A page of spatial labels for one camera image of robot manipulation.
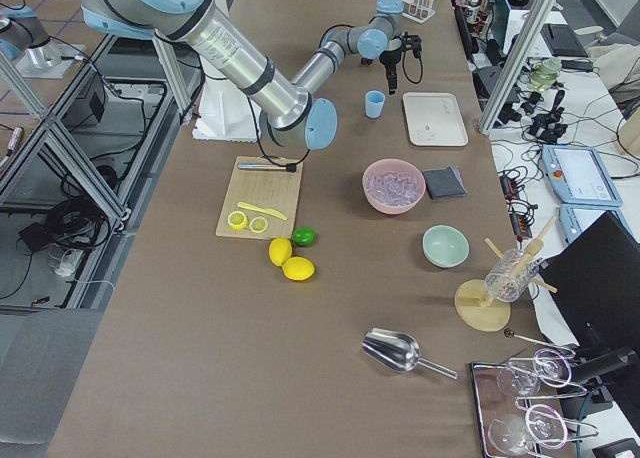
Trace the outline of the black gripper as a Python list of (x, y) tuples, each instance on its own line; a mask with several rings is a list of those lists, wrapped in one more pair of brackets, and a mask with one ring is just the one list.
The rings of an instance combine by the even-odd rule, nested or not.
[(386, 78), (388, 83), (388, 92), (395, 94), (397, 91), (397, 65), (401, 64), (402, 71), (407, 80), (411, 80), (406, 71), (405, 58), (406, 53), (411, 51), (413, 57), (419, 63), (418, 80), (423, 77), (423, 61), (422, 61), (422, 39), (417, 34), (404, 33), (394, 37), (389, 42), (385, 51), (380, 55), (379, 61), (385, 67)]

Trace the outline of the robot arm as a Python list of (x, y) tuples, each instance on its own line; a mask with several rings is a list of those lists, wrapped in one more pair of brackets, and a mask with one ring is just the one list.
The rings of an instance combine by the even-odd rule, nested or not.
[(337, 71), (344, 58), (358, 55), (361, 62), (375, 60), (385, 68), (388, 93), (398, 89), (397, 67), (405, 65), (410, 52), (422, 59), (422, 40), (402, 27), (402, 0), (377, 0), (376, 13), (363, 26), (332, 26), (321, 37), (319, 48), (293, 78), (293, 83), (314, 93)]
[(82, 0), (82, 10), (86, 24), (104, 33), (151, 39), (159, 32), (188, 44), (259, 105), (276, 144), (320, 150), (333, 142), (333, 103), (284, 77), (215, 0)]

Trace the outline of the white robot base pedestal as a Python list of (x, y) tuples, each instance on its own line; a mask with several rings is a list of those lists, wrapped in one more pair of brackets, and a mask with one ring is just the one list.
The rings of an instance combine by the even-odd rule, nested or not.
[(215, 67), (201, 60), (205, 84), (192, 136), (196, 140), (255, 143), (261, 108)]

